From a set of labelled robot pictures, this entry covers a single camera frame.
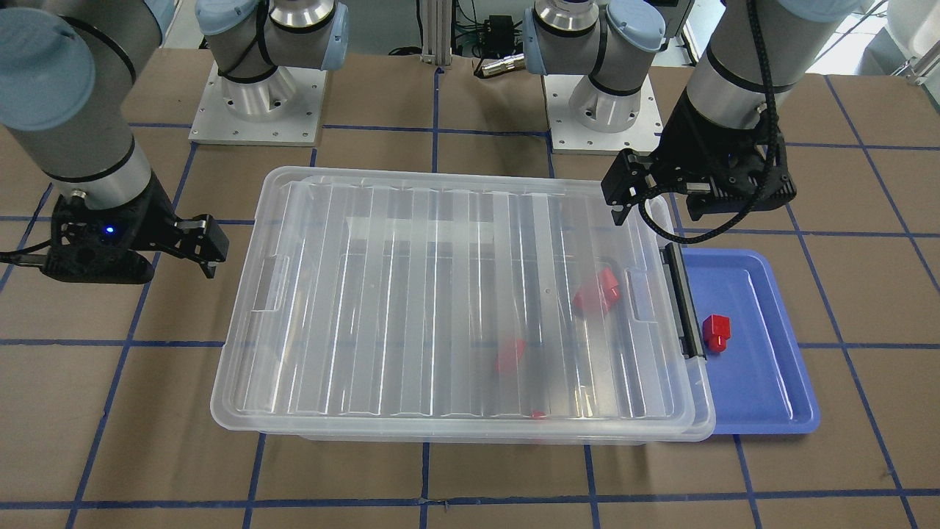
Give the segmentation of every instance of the metal mounting plate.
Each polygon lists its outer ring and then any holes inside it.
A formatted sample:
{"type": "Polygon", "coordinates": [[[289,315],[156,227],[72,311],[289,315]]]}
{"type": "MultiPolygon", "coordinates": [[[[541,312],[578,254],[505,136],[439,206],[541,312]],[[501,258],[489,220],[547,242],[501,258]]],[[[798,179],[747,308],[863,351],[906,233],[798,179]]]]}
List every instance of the metal mounting plate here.
{"type": "Polygon", "coordinates": [[[222,97],[218,67],[212,64],[199,109],[193,118],[189,139],[212,145],[281,145],[312,147],[317,139],[326,72],[288,68],[297,83],[298,99],[291,112],[279,120],[242,120],[231,112],[222,97]]]}
{"type": "Polygon", "coordinates": [[[640,89],[643,105],[634,126],[621,133],[602,133],[582,125],[572,115],[568,101],[583,75],[545,75],[545,109],[552,130],[552,151],[559,154],[616,154],[630,147],[649,153],[659,146],[663,123],[652,93],[650,78],[640,89]]]}

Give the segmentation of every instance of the blue tray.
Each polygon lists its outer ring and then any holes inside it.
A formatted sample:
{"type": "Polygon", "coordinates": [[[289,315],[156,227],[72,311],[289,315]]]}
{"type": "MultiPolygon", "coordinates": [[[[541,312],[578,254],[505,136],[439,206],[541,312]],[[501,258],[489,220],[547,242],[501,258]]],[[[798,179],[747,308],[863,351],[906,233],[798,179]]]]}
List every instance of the blue tray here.
{"type": "Polygon", "coordinates": [[[820,423],[816,395],[770,264],[745,249],[682,251],[699,329],[731,318],[721,354],[706,349],[716,434],[806,434],[820,423]]]}

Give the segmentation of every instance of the clear plastic box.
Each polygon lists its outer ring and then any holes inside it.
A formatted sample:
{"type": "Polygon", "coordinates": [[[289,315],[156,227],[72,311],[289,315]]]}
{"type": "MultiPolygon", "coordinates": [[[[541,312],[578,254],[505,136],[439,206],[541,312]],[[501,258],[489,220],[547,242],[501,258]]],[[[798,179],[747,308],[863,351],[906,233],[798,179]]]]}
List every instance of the clear plastic box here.
{"type": "Polygon", "coordinates": [[[712,398],[662,242],[614,226],[598,182],[276,169],[212,415],[318,440],[699,441],[712,398]]]}

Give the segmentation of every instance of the blue joint cap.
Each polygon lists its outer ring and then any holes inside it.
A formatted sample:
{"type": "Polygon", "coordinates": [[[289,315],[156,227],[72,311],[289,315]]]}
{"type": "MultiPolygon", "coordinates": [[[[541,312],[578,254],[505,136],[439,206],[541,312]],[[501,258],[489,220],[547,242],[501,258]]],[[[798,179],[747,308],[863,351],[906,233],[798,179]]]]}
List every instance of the blue joint cap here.
{"type": "Polygon", "coordinates": [[[545,70],[545,61],[541,58],[539,33],[535,29],[532,9],[526,9],[523,15],[523,54],[525,54],[525,69],[529,73],[548,75],[548,71],[545,70]]]}
{"type": "Polygon", "coordinates": [[[225,33],[251,16],[257,7],[257,0],[197,0],[199,31],[207,37],[225,33]]]}
{"type": "Polygon", "coordinates": [[[173,13],[176,11],[173,0],[144,0],[144,4],[153,13],[153,18],[160,26],[160,43],[163,44],[164,39],[166,39],[166,30],[170,28],[170,23],[173,22],[173,13]]]}
{"type": "Polygon", "coordinates": [[[333,24],[330,26],[330,40],[323,52],[321,70],[339,70],[346,62],[346,49],[350,45],[350,17],[345,4],[336,3],[333,24]]]}
{"type": "Polygon", "coordinates": [[[656,53],[663,46],[666,21],[659,10],[643,0],[613,0],[607,6],[610,26],[633,46],[656,53]]]}
{"type": "Polygon", "coordinates": [[[818,23],[841,22],[861,7],[861,0],[777,0],[794,15],[818,23]]]}
{"type": "Polygon", "coordinates": [[[88,45],[59,17],[0,9],[0,123],[44,131],[70,120],[95,87],[88,45]]]}

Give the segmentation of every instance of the brown table surface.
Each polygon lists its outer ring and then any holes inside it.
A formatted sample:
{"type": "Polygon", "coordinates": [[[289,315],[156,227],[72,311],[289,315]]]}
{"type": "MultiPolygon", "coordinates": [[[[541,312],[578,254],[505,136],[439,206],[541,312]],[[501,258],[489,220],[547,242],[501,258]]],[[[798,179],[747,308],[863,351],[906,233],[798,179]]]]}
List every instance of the brown table surface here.
{"type": "MultiPolygon", "coordinates": [[[[211,64],[158,51],[124,111],[178,212],[226,222],[215,280],[168,256],[146,287],[0,267],[0,527],[940,527],[940,116],[919,88],[808,75],[781,111],[800,196],[707,244],[772,264],[819,399],[815,433],[315,442],[230,432],[209,414],[271,169],[598,180],[611,158],[550,153],[539,77],[480,81],[456,57],[435,73],[350,56],[330,74],[314,151],[197,147],[188,125],[211,64]]],[[[664,118],[690,71],[653,69],[664,118]]],[[[55,193],[5,130],[0,183],[3,249],[46,238],[55,193]]]]}

